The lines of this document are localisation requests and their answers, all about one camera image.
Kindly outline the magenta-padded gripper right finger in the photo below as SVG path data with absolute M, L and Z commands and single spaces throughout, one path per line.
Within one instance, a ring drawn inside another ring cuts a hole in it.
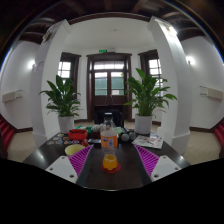
M 181 168 L 167 155 L 157 156 L 138 145 L 136 145 L 135 148 L 137 149 L 146 173 L 152 182 L 181 170 Z

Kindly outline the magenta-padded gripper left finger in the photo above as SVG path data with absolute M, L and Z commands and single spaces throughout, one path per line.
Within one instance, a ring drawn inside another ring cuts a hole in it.
M 72 183 L 76 183 L 93 146 L 89 145 L 71 156 L 60 156 L 46 171 Z

